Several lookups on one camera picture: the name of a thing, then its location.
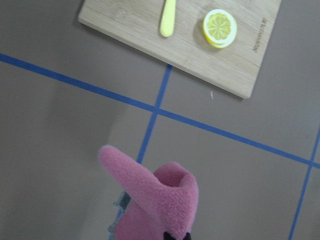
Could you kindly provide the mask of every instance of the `yellow knife handle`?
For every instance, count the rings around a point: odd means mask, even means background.
[[[174,33],[176,17],[176,0],[166,0],[160,24],[160,33],[170,37]]]

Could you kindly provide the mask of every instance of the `cutting board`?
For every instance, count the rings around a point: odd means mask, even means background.
[[[160,34],[164,0],[85,0],[81,23],[241,98],[252,94],[281,0],[177,0],[174,33]],[[217,49],[202,24],[213,9],[237,22],[234,42]]]

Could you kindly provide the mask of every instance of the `black object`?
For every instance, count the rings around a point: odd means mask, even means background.
[[[173,238],[168,232],[165,232],[163,234],[163,240],[176,240],[175,238]],[[189,232],[186,233],[185,237],[183,240],[191,240],[191,235]]]

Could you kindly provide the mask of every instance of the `toy lemon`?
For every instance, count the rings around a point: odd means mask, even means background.
[[[229,46],[237,35],[237,22],[225,10],[214,9],[203,20],[205,39],[215,48],[222,49]]]

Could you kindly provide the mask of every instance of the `pink towel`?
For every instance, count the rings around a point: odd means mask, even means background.
[[[177,162],[154,174],[112,146],[99,151],[104,169],[131,197],[114,226],[115,240],[189,240],[198,205],[195,177]]]

